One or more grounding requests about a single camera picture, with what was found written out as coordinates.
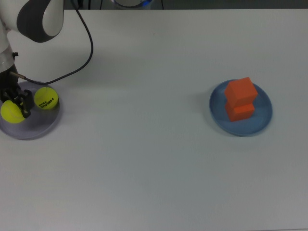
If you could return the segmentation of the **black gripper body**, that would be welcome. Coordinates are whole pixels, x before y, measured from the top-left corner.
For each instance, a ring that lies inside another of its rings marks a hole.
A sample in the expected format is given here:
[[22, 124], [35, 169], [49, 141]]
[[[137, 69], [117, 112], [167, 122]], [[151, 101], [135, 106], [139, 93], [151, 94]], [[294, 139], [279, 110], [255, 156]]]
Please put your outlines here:
[[0, 95], [6, 96], [15, 95], [17, 93], [18, 85], [18, 77], [14, 77], [11, 75], [12, 73], [17, 73], [16, 68], [9, 68], [6, 71], [0, 73]]

